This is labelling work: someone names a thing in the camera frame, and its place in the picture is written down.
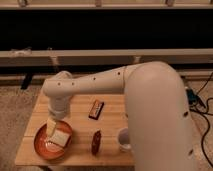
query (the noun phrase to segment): bread slice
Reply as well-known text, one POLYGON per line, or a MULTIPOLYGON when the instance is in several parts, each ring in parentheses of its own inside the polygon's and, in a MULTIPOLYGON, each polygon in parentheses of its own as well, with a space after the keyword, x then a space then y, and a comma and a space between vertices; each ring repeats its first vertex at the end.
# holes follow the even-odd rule
POLYGON ((69 137, 70 134, 56 129, 53 135, 50 138, 48 138, 48 141, 51 141, 61 147, 65 147, 69 137))
POLYGON ((56 124, 57 122, 55 120, 53 120, 52 118, 48 118, 47 119, 47 130, 46 130, 46 134, 48 137, 51 137, 55 131, 56 128, 56 124))

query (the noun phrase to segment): floor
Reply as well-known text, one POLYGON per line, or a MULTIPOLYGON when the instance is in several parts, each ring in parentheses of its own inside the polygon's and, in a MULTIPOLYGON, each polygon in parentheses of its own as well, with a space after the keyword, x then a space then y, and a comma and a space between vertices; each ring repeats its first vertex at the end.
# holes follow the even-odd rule
MULTIPOLYGON (((27 90, 21 90, 20 84, 23 77, 15 77, 10 80, 0 77, 0 170, 1 171, 40 171, 38 167, 20 167, 14 165, 14 159, 24 134, 26 125, 41 89, 42 80, 33 80, 33 84, 27 90)), ((194 90, 203 85, 202 81, 190 82, 194 90)), ((203 99, 213 96, 213 83, 210 82, 201 96, 203 99)), ((213 117, 208 117, 213 126, 213 117)), ((206 123, 199 115, 192 113, 194 130, 194 152, 200 171, 210 171, 203 154, 200 150, 200 138, 206 128, 206 123)), ((205 142, 206 151, 213 161, 213 131, 208 134, 205 142)), ((133 171, 133 167, 52 167, 56 171, 133 171)))

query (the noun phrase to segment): black dot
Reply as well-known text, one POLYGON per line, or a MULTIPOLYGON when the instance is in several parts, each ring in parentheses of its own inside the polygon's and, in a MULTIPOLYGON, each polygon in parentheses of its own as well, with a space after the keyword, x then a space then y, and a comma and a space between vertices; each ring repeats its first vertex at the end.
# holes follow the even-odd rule
POLYGON ((193 154, 193 152, 194 152, 193 149, 191 149, 191 150, 189 151, 189 154, 188 154, 188 155, 191 156, 191 155, 193 154))
POLYGON ((187 117, 189 115, 189 112, 185 112, 184 114, 183 114, 183 117, 187 117))

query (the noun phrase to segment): chocolate bar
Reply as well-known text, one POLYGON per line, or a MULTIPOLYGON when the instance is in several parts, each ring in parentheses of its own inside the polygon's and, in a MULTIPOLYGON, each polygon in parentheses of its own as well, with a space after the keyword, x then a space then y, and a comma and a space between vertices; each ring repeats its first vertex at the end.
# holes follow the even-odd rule
POLYGON ((104 106, 104 102, 101 102, 99 100, 95 100, 93 107, 92 107, 92 109, 89 113, 89 118, 98 120, 103 106, 104 106))

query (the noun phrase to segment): black wall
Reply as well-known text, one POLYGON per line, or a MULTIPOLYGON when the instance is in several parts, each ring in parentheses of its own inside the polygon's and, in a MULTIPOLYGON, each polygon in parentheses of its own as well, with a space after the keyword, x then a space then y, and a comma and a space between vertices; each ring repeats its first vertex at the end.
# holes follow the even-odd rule
POLYGON ((0 50, 213 48, 213 10, 2 10, 0 50))

